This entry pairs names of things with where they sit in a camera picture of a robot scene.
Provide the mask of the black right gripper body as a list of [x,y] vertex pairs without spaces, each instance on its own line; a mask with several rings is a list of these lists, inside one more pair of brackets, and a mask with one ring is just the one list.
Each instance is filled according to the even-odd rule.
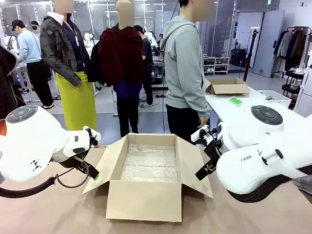
[[204,149],[204,153],[209,157],[209,161],[205,164],[206,169],[215,169],[216,164],[222,155],[220,152],[221,140],[212,140]]

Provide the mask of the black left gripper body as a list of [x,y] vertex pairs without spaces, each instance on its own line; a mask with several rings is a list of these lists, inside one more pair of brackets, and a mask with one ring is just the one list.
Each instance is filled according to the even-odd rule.
[[98,171],[93,165],[86,162],[84,159],[76,157],[76,161],[78,162],[76,165],[76,169],[88,175],[89,177],[92,177],[93,173]]

